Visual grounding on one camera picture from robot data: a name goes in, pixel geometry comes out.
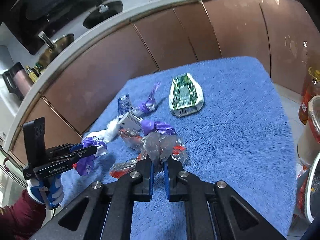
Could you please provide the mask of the dark red sleeve forearm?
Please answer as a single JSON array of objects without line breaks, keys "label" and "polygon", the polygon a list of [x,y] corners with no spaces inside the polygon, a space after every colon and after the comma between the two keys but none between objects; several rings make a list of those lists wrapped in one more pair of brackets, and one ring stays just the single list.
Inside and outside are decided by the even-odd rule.
[{"label": "dark red sleeve forearm", "polygon": [[1,207],[1,239],[29,239],[42,227],[45,217],[46,207],[23,190],[14,205]]}]

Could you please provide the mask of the left gloved hand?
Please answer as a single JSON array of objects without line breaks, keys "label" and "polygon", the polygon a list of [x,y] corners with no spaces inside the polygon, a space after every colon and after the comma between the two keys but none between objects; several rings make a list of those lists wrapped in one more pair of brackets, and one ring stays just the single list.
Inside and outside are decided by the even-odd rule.
[{"label": "left gloved hand", "polygon": [[61,184],[61,175],[50,177],[46,186],[42,180],[36,178],[27,180],[27,191],[31,199],[47,207],[56,208],[63,201],[65,193]]}]

